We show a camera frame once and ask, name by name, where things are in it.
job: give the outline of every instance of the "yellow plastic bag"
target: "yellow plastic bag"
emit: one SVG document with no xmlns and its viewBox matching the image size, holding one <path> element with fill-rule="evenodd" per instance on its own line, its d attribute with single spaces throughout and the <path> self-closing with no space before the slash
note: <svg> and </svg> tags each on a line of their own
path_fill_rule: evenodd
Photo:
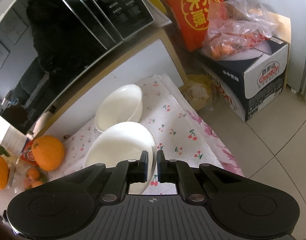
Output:
<svg viewBox="0 0 306 240">
<path fill-rule="evenodd" d="M 188 75 L 190 87 L 182 94 L 195 111 L 212 106 L 212 81 L 206 75 Z"/>
</svg>

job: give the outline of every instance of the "white cabinet door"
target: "white cabinet door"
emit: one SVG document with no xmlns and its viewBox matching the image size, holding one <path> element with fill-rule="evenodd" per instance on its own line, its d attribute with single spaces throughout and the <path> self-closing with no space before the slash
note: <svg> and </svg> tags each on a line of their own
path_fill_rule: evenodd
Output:
<svg viewBox="0 0 306 240">
<path fill-rule="evenodd" d="M 99 104 L 115 89 L 123 85 L 135 84 L 154 74 L 163 73 L 166 73 L 177 87 L 184 85 L 163 42 L 157 40 L 122 63 L 88 90 L 54 122 L 45 134 L 53 135 L 61 140 L 66 134 L 73 135 L 95 116 Z"/>
</svg>

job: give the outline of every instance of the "white panel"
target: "white panel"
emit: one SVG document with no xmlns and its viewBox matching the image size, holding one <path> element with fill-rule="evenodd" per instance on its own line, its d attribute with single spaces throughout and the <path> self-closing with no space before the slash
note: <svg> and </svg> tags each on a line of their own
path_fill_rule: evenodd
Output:
<svg viewBox="0 0 306 240">
<path fill-rule="evenodd" d="M 115 89 L 166 73 L 177 87 L 184 83 L 163 42 L 157 40 L 117 67 L 79 98 L 47 131 L 61 140 L 95 116 L 99 104 Z"/>
<path fill-rule="evenodd" d="M 306 61 L 306 0 L 259 0 L 269 10 L 291 19 L 292 42 L 288 84 L 300 90 Z"/>
</svg>

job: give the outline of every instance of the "metal screw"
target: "metal screw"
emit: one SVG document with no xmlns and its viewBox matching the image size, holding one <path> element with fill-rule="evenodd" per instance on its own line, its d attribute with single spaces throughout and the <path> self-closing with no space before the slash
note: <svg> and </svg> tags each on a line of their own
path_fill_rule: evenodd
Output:
<svg viewBox="0 0 306 240">
<path fill-rule="evenodd" d="M 201 194 L 192 194 L 191 196 L 189 196 L 190 200 L 194 201 L 194 202 L 201 202 L 203 200 L 205 200 L 205 197 Z"/>
<path fill-rule="evenodd" d="M 117 199 L 117 196 L 114 194 L 105 194 L 102 196 L 102 199 L 107 202 L 111 202 Z"/>
</svg>

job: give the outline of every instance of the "wooden frame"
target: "wooden frame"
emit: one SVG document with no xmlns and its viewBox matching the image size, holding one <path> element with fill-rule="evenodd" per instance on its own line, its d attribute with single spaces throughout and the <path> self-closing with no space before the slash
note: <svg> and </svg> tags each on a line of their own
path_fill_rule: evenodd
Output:
<svg viewBox="0 0 306 240">
<path fill-rule="evenodd" d="M 183 90 L 189 86 L 189 79 L 187 78 L 181 62 L 167 36 L 165 31 L 161 28 L 149 27 L 148 30 L 140 32 L 137 36 L 138 40 L 135 41 L 133 46 L 125 46 L 115 49 L 115 55 L 108 55 L 103 61 L 96 63 L 93 66 L 93 70 L 90 73 L 83 75 L 80 81 L 76 81 L 72 84 L 72 88 L 69 88 L 67 92 L 59 98 L 59 108 L 58 111 L 46 122 L 45 126 L 40 130 L 40 132 L 35 136 L 36 138 L 42 136 L 55 122 L 56 120 L 64 114 L 80 97 L 82 97 L 89 89 L 100 82 L 105 76 L 110 74 L 113 70 L 119 67 L 121 64 L 126 62 L 128 59 L 139 53 L 141 50 L 152 44 L 154 41 L 161 40 L 169 53 L 176 69 L 179 72 L 184 85 L 179 89 Z"/>
</svg>

